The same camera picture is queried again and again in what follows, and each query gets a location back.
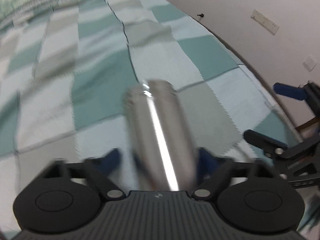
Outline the white wall socket panel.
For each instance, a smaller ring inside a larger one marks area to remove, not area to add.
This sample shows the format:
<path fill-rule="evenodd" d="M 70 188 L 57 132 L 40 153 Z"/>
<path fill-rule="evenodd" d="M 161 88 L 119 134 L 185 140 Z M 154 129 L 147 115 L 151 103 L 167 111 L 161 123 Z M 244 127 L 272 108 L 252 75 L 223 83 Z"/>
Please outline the white wall socket panel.
<path fill-rule="evenodd" d="M 276 35 L 279 29 L 279 26 L 277 24 L 275 24 L 272 20 L 268 19 L 266 16 L 255 9 L 251 14 L 251 19 L 255 20 L 257 23 L 263 26 L 272 35 Z"/>

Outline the stainless steel cup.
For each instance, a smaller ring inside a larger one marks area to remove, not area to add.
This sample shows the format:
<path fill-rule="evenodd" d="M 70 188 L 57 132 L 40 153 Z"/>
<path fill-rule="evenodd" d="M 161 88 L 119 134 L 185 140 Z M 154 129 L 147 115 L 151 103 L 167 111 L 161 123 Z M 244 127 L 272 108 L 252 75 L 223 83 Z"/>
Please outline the stainless steel cup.
<path fill-rule="evenodd" d="M 126 91 L 123 106 L 140 188 L 195 189 L 198 157 L 172 84 L 144 81 Z"/>

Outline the checkered green bed sheet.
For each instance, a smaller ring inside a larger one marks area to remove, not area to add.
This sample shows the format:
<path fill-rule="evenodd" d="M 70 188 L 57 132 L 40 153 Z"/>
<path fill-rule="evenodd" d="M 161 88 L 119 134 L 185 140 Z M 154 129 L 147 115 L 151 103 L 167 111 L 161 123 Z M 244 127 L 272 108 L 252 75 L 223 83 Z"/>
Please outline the checkered green bed sheet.
<path fill-rule="evenodd" d="M 53 159 L 121 151 L 112 175 L 140 184 L 123 110 L 126 90 L 169 81 L 199 147 L 248 161 L 263 156 L 243 131 L 295 145 L 299 136 L 245 64 L 166 0 L 64 0 L 1 30 L 1 232 L 19 233 L 12 205 Z"/>

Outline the wooden chair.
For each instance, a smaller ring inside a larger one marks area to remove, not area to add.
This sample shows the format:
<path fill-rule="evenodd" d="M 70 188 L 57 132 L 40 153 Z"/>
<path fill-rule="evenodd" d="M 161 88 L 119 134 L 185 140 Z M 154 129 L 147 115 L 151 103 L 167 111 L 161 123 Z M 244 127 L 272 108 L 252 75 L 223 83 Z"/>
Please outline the wooden chair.
<path fill-rule="evenodd" d="M 296 131 L 300 133 L 301 131 L 308 129 L 317 123 L 319 123 L 319 117 L 316 116 L 316 117 L 310 119 L 309 121 L 297 126 Z"/>

